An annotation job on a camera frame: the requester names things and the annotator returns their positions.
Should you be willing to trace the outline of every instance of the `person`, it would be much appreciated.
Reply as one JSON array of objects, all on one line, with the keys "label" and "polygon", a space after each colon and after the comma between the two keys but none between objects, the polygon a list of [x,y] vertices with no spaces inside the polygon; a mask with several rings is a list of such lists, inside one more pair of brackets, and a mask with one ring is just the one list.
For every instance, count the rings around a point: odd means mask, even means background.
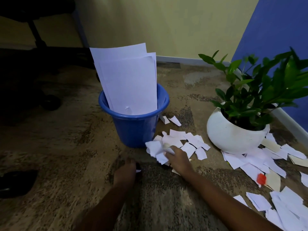
[{"label": "person", "polygon": [[[171,148],[175,152],[174,155],[165,153],[171,166],[197,190],[228,229],[237,231],[281,231],[279,227],[196,173],[186,152],[175,146],[171,146]],[[125,165],[115,171],[113,187],[74,231],[113,230],[126,195],[134,185],[135,175],[136,162],[128,158]]]}]

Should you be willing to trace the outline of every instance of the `forearm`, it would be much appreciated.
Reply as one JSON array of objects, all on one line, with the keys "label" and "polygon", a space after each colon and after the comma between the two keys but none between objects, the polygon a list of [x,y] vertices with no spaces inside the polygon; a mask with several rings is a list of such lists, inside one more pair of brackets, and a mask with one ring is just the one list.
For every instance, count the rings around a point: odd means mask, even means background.
[{"label": "forearm", "polygon": [[229,229],[238,231],[281,230],[203,176],[193,172],[185,175],[184,178],[199,192]]},{"label": "forearm", "polygon": [[84,218],[75,231],[113,230],[129,189],[112,187],[105,197]]}]

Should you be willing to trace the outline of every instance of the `beige wall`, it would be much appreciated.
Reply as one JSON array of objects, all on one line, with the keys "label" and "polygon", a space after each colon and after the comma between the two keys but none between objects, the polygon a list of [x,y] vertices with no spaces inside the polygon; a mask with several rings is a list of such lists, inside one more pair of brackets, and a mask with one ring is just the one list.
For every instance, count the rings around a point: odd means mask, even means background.
[{"label": "beige wall", "polygon": [[146,42],[160,56],[230,61],[258,0],[76,0],[91,47]]},{"label": "beige wall", "polygon": [[[34,21],[41,38],[48,46],[82,47],[70,14],[43,17]],[[35,46],[35,39],[27,23],[0,17],[0,48]]]}]

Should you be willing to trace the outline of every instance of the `person's left hand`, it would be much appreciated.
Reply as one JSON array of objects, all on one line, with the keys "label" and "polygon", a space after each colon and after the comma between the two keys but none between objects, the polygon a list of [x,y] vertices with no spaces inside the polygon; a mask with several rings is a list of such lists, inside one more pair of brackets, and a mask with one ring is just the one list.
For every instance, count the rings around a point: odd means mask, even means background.
[{"label": "person's left hand", "polygon": [[125,160],[125,165],[115,171],[113,178],[114,187],[124,187],[131,189],[135,182],[136,161],[131,158]]}]

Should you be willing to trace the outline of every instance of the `person's right arm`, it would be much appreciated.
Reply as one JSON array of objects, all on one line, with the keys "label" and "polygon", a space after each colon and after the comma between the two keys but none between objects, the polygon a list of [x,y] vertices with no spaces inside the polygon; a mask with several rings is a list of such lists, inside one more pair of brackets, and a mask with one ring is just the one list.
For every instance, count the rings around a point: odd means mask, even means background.
[{"label": "person's right arm", "polygon": [[171,148],[175,155],[166,153],[171,166],[198,191],[227,228],[236,231],[281,231],[279,227],[232,198],[210,180],[196,173],[189,162],[186,152],[175,146]]}]

